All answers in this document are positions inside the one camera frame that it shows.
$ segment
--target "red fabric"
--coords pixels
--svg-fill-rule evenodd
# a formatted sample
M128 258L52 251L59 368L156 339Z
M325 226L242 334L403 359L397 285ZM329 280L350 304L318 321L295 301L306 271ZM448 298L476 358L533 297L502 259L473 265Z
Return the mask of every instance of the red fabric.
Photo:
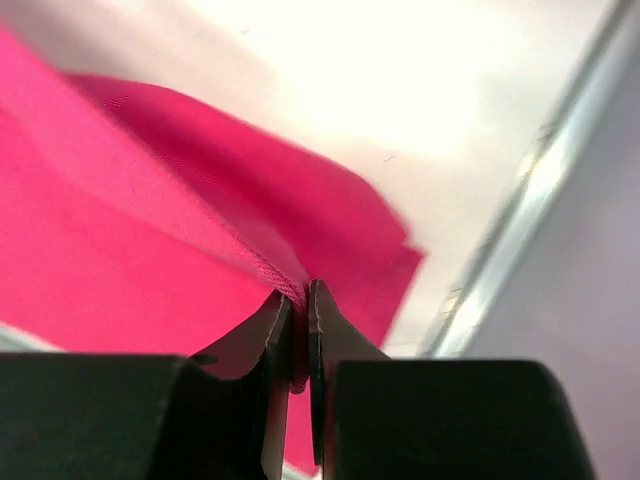
M61 76L0 32L0 320L190 354L309 278L380 344L421 255L360 178L160 87ZM314 470L309 403L287 459Z

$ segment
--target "magenta towel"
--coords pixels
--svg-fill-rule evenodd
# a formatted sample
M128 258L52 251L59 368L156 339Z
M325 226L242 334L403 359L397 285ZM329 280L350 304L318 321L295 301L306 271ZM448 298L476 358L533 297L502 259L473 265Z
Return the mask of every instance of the magenta towel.
M382 342L422 255L359 177L176 92L61 75L5 32L0 64L0 321L191 354L273 288L304 312L319 277ZM287 435L312 472L306 395Z

